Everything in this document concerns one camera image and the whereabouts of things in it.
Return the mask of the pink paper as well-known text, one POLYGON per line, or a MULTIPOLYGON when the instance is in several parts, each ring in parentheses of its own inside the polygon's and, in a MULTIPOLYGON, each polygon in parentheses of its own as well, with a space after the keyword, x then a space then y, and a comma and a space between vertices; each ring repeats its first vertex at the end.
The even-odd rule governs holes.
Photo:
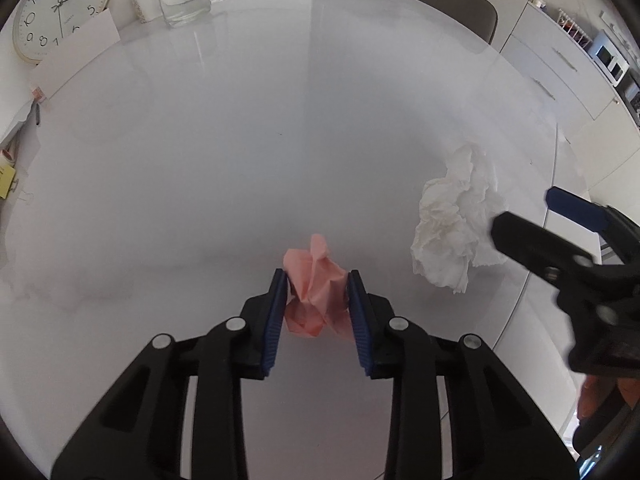
POLYGON ((283 269, 291 284, 291 299, 284 312, 288 330, 299 337, 316 338, 327 327, 354 341, 347 271, 330 258, 326 239, 314 234, 308 249, 289 249, 283 257, 283 269))

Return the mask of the crumpled white tissue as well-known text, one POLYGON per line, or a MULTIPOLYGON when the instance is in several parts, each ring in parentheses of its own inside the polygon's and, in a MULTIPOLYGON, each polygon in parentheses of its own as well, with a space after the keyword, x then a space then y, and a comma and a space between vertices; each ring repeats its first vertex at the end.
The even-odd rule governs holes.
POLYGON ((505 210, 494 164, 477 144, 462 145, 447 158, 446 174, 424 184, 410 246, 413 272, 466 292, 472 269, 506 262, 489 235, 491 220, 505 210))

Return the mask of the silver toaster oven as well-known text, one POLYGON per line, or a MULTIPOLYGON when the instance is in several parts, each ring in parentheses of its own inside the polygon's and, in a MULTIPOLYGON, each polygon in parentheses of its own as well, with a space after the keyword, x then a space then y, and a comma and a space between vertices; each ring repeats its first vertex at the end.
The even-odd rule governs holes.
POLYGON ((636 70, 630 68, 616 86, 616 91, 624 102, 637 126, 640 126, 640 78, 636 70))

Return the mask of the white microwave oven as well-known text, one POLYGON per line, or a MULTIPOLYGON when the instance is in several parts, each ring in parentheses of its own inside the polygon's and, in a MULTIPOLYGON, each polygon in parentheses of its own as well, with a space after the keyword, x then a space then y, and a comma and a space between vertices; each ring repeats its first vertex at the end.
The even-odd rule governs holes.
POLYGON ((608 82, 617 87, 626 75, 629 64, 604 30, 592 40, 588 54, 608 82))

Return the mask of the white drawer cabinet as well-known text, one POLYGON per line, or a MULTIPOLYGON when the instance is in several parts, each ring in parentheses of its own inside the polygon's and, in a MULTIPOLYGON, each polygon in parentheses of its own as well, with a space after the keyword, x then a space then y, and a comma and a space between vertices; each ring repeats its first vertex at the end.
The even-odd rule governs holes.
POLYGON ((610 104, 618 104, 611 84, 578 46, 547 14, 527 3, 502 56, 522 74, 533 76, 535 86, 552 102, 566 108, 579 102, 583 112, 597 119, 610 104))

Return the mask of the yellow sticky note pad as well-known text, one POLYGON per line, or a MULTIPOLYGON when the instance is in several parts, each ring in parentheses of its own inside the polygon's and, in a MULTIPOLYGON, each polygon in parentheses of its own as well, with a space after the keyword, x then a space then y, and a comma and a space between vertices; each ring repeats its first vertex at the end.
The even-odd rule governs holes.
POLYGON ((10 164, 0 166, 0 198, 6 200, 12 191, 12 185, 16 177, 16 170, 10 164))

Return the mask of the cream paper booklet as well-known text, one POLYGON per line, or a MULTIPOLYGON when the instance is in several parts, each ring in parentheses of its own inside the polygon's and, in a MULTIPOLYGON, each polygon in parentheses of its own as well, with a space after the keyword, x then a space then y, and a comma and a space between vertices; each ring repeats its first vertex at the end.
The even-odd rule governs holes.
POLYGON ((32 114, 35 106, 36 102, 30 101, 18 110, 18 112, 9 123, 8 128, 6 128, 6 131, 1 136, 0 146, 2 148, 5 148, 13 140, 14 136, 16 136, 21 128, 23 128, 23 126, 28 121, 29 116, 32 114))

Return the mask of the white card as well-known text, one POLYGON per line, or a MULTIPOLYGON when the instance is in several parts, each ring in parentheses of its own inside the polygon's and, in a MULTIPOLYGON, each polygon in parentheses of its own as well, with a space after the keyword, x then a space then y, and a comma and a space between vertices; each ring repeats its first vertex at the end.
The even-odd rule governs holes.
POLYGON ((85 22, 50 51, 29 74, 29 89, 37 102, 54 96, 66 82, 120 40, 111 10, 85 22))

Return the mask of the white wall clock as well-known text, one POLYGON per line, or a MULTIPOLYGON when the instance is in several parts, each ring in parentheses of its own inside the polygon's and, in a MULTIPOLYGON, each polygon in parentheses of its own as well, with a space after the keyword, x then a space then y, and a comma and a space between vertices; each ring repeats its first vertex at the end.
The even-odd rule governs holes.
POLYGON ((110 0, 21 0, 12 27, 13 47, 25 62, 37 64, 110 0))

